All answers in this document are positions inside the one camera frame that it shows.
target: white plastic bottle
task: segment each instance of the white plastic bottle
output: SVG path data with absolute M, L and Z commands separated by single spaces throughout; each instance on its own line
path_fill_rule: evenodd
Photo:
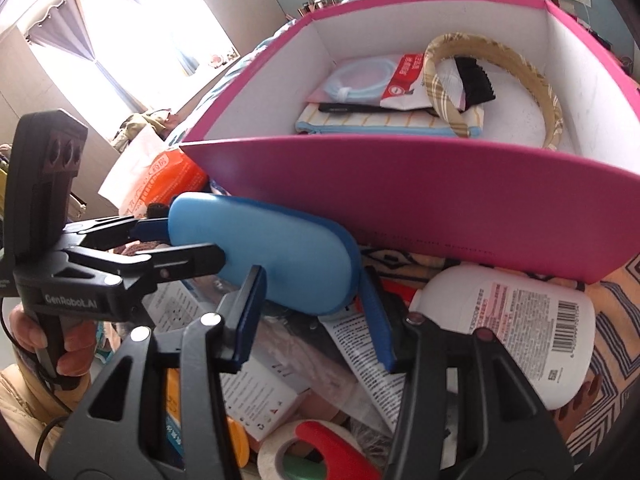
M 433 278 L 410 310 L 455 332 L 491 328 L 549 410 L 568 403 L 584 382 L 595 313 L 583 292 L 465 264 Z

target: window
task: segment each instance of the window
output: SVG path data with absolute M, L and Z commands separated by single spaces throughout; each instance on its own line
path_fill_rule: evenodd
M 203 0 L 82 0 L 96 57 L 149 109 L 175 108 L 219 70 L 210 62 L 238 56 Z M 32 45 L 66 98 L 101 135 L 111 138 L 130 109 L 97 67 L 52 47 Z M 196 60 L 188 75 L 180 56 Z

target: tape roll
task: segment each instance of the tape roll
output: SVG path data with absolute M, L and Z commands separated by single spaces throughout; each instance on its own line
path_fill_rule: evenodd
M 302 422 L 306 422 L 306 420 L 297 420 L 279 427 L 262 443 L 260 452 L 258 453 L 258 472 L 262 480 L 287 480 L 284 473 L 284 466 L 282 465 L 282 458 L 291 444 L 300 440 L 296 435 L 296 428 Z M 356 439 L 349 430 L 324 420 L 316 420 L 316 422 L 320 422 L 320 424 L 329 428 L 362 453 L 360 446 L 358 446 Z

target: white plastic bag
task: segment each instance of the white plastic bag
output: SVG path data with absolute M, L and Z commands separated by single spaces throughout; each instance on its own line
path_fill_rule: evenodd
M 140 177 L 164 149 L 164 140 L 149 124 L 142 128 L 116 160 L 98 194 L 120 209 Z
M 380 106 L 393 110 L 433 108 L 422 84 L 424 54 L 363 57 L 340 63 L 308 97 L 310 103 Z M 465 89 L 454 59 L 438 64 L 438 76 L 458 110 Z

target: barcode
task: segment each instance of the barcode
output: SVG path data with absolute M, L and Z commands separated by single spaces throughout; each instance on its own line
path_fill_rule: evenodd
M 551 349 L 554 352 L 571 353 L 575 349 L 575 334 L 578 330 L 578 304 L 568 301 L 558 302 L 556 333 Z

